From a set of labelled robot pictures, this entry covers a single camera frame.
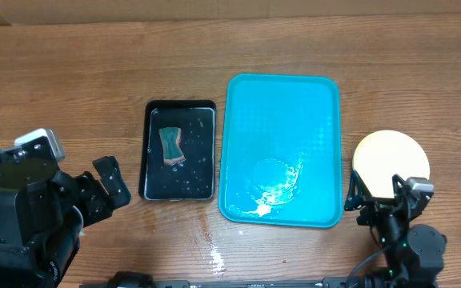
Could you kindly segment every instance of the wooden tabletop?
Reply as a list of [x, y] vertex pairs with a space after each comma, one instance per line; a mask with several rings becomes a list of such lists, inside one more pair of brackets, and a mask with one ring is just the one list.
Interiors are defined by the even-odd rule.
[[129, 206], [85, 229], [63, 287], [119, 270], [191, 281], [345, 276], [375, 251], [358, 212], [318, 230], [230, 222], [218, 194], [209, 202], [140, 199], [146, 104], [217, 104], [218, 177], [226, 87], [244, 72], [336, 81], [345, 187], [363, 137], [385, 129], [412, 136], [436, 190], [415, 222], [447, 236], [439, 283], [461, 287], [461, 14], [0, 27], [0, 148], [53, 128], [64, 171], [94, 172], [92, 160], [114, 155], [133, 193]]

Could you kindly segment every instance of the wall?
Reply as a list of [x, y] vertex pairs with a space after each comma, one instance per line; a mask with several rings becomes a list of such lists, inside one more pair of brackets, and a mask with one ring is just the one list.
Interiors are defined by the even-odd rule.
[[461, 12], [461, 0], [0, 0], [0, 25]]

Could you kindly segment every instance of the cream colored plate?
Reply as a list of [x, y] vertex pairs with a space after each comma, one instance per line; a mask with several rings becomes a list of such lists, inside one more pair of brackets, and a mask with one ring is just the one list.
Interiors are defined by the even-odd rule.
[[409, 136], [392, 130], [367, 135], [353, 154], [353, 169], [376, 198], [393, 198], [392, 176], [430, 178], [423, 148]]

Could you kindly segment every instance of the blue tray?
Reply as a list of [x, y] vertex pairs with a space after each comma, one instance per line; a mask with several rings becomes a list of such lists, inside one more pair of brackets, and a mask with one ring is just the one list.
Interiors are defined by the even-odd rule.
[[339, 89], [240, 74], [228, 87], [218, 205], [237, 222], [329, 228], [343, 214]]

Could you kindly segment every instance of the wood grain surface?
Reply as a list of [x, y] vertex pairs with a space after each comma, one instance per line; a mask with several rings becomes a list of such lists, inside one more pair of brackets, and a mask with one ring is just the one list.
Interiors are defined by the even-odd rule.
[[398, 130], [419, 142], [436, 194], [415, 222], [447, 236], [439, 284], [461, 287], [461, 14], [0, 27], [0, 148], [53, 128], [64, 171], [94, 172], [92, 160], [114, 155], [133, 193], [129, 206], [86, 229], [62, 287], [119, 270], [191, 281], [345, 276], [375, 251], [358, 212], [316, 230], [230, 222], [218, 194], [140, 199], [145, 105], [214, 101], [219, 161], [226, 86], [244, 72], [337, 82], [345, 187], [353, 150], [369, 133]]

